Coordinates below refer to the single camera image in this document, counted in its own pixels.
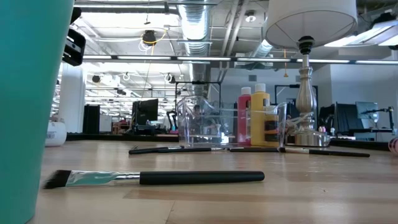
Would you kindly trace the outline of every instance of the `yellow bottle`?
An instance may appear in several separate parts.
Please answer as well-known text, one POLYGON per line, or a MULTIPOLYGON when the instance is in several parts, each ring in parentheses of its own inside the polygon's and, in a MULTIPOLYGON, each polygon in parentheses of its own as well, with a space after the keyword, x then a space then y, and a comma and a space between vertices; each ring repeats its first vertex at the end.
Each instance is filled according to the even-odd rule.
POLYGON ((269 94, 266 93, 266 84, 256 84, 255 92, 251 95, 250 110, 251 110, 251 140, 252 146, 266 146, 264 139, 264 123, 265 123, 265 106, 269 106, 269 94))

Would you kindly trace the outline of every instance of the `brush bristles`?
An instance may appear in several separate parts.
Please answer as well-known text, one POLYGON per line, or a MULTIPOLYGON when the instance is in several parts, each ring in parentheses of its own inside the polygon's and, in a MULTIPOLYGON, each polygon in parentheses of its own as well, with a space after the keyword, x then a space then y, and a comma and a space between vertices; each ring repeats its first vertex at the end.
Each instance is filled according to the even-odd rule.
POLYGON ((54 189, 64 187, 67 184, 71 170, 57 170, 55 171, 48 181, 43 186, 43 189, 54 189))

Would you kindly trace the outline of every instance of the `white container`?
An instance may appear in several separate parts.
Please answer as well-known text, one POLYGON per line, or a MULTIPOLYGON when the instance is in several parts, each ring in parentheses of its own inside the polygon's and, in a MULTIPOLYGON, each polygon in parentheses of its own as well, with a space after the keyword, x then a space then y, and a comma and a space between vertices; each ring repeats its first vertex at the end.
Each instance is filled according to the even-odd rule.
POLYGON ((62 122, 49 122, 45 147, 61 146, 67 140, 67 128, 62 122))

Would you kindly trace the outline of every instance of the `bottle cap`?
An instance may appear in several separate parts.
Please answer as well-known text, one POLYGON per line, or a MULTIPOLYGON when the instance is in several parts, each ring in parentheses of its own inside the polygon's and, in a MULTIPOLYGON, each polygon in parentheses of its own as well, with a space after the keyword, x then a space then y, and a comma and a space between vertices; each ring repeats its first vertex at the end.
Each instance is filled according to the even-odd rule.
POLYGON ((266 91, 266 84, 265 83, 257 83, 256 84, 256 92, 258 91, 266 91))
POLYGON ((241 89, 242 95, 251 95, 251 88, 250 87, 243 87, 241 89))

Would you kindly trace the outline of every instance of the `lamp base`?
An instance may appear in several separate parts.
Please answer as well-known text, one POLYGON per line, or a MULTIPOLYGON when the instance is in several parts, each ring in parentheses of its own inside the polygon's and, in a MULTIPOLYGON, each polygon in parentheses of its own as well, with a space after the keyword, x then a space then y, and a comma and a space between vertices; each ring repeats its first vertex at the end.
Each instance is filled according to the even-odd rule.
POLYGON ((307 146, 307 147, 328 147, 330 137, 326 133, 321 133, 314 130, 295 131, 290 134, 287 139, 294 141, 287 141, 288 146, 307 146))

